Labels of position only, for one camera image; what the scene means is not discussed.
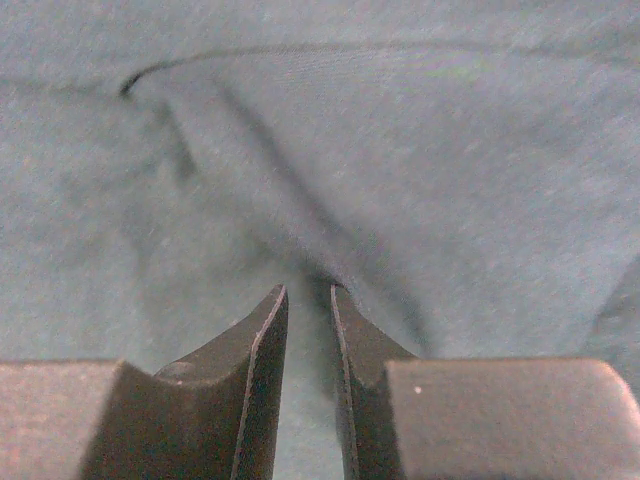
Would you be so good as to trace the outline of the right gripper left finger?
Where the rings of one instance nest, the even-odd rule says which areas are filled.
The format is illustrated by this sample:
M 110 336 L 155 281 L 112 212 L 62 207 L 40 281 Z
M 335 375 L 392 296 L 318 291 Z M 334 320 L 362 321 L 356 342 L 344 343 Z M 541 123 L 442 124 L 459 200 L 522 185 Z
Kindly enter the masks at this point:
M 3 363 L 2 477 L 271 478 L 287 329 L 277 286 L 152 375 L 124 361 Z

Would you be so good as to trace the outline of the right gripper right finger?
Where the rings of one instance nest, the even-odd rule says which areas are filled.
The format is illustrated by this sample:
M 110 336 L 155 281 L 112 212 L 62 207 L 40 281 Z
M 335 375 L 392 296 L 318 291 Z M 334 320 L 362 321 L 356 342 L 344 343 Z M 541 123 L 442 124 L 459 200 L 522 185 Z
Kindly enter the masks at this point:
M 423 360 L 333 286 L 349 479 L 635 479 L 639 407 L 590 358 Z

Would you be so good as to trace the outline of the black t shirt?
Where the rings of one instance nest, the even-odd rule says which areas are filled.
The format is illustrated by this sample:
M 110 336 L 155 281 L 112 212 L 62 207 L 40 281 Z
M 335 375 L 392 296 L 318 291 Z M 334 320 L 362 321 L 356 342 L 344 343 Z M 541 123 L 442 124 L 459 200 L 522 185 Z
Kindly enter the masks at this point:
M 284 284 L 275 475 L 338 479 L 333 281 L 637 388 L 638 3 L 2 3 L 3 358 L 156 371 Z

